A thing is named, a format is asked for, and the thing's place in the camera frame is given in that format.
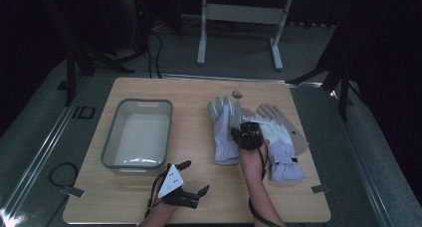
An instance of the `white glove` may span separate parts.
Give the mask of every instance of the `white glove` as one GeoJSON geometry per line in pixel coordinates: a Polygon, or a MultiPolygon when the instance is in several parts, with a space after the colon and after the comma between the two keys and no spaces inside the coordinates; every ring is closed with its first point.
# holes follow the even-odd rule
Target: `white glove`
{"type": "Polygon", "coordinates": [[[287,182],[305,178],[296,159],[289,131],[272,119],[270,123],[261,123],[261,132],[270,141],[268,152],[272,162],[271,180],[287,182]]]}
{"type": "Polygon", "coordinates": [[[232,103],[228,97],[215,99],[215,104],[208,103],[208,112],[214,121],[214,139],[216,151],[214,161],[217,164],[229,165],[240,161],[240,153],[230,133],[232,127],[239,128],[242,118],[242,107],[239,101],[232,103]]]}

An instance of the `stand leg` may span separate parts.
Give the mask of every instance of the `stand leg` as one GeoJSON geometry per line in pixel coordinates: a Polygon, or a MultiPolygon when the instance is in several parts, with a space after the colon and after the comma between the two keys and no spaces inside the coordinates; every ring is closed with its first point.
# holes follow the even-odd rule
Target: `stand leg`
{"type": "Polygon", "coordinates": [[[207,49],[207,0],[202,0],[202,15],[201,15],[201,38],[199,40],[198,65],[205,64],[205,52],[207,49]]]}
{"type": "Polygon", "coordinates": [[[290,9],[291,5],[292,5],[292,0],[286,0],[286,4],[285,4],[285,7],[283,9],[283,13],[280,17],[280,22],[279,22],[279,25],[278,25],[279,29],[277,30],[276,37],[270,39],[271,51],[273,53],[274,66],[275,66],[277,71],[280,71],[280,70],[283,69],[282,57],[280,55],[280,50],[279,50],[279,42],[280,42],[280,38],[282,37],[283,29],[286,25],[286,19],[288,18],[289,9],[290,9]]]}

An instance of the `forearm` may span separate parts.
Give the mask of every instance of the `forearm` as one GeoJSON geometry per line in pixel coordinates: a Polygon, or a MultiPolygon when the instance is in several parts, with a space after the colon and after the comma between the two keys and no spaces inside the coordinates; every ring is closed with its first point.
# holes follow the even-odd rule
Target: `forearm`
{"type": "MultiPolygon", "coordinates": [[[[248,187],[249,196],[255,211],[263,218],[279,225],[286,226],[273,205],[270,196],[261,181],[261,179],[251,179],[245,177],[246,185],[248,187]]],[[[261,221],[254,218],[255,226],[267,226],[261,221]]]]}
{"type": "Polygon", "coordinates": [[[138,224],[136,227],[162,227],[167,224],[173,215],[175,208],[173,206],[165,206],[165,203],[159,203],[158,205],[152,207],[148,216],[138,224]]]}

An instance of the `wooden table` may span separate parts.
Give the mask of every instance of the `wooden table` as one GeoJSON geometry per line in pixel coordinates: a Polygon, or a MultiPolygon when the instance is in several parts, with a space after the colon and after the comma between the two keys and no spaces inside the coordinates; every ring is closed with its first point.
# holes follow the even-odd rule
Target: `wooden table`
{"type": "MultiPolygon", "coordinates": [[[[197,209],[180,207],[170,223],[251,223],[248,192],[240,165],[214,163],[213,122],[207,104],[216,96],[243,94],[242,106],[255,110],[259,104],[277,105],[301,131],[302,125],[289,88],[281,83],[119,78],[114,82],[97,126],[76,187],[86,191],[83,198],[71,197],[63,218],[68,223],[134,224],[143,219],[155,176],[118,175],[101,163],[112,118],[118,103],[126,98],[167,99],[173,103],[173,120],[167,162],[192,160],[181,171],[183,189],[197,192],[210,184],[208,194],[197,209]]],[[[306,178],[293,183],[264,182],[282,218],[286,222],[326,222],[330,212],[322,192],[309,150],[298,156],[306,178]]]]}

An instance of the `dark background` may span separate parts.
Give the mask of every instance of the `dark background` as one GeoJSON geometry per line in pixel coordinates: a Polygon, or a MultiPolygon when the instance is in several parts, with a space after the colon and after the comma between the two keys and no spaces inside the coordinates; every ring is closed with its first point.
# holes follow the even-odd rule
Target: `dark background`
{"type": "MultiPolygon", "coordinates": [[[[174,12],[165,17],[166,10],[174,11],[176,7],[183,14],[200,14],[201,0],[167,1],[171,2],[154,2],[159,4],[164,18],[175,22],[176,28],[179,18],[174,17],[174,12]]],[[[283,6],[280,0],[231,2],[283,6]]],[[[349,59],[353,67],[351,77],[358,83],[419,202],[422,200],[418,175],[422,172],[421,4],[422,0],[294,0],[288,18],[289,23],[305,26],[337,26],[322,62],[352,57],[349,59]]],[[[118,17],[108,12],[110,17],[118,17]]],[[[67,49],[40,0],[0,0],[0,17],[0,133],[3,133],[48,73],[65,59],[67,49]]],[[[110,41],[116,47],[130,42],[121,31],[131,30],[130,22],[124,24],[127,27],[109,29],[110,41]]]]}

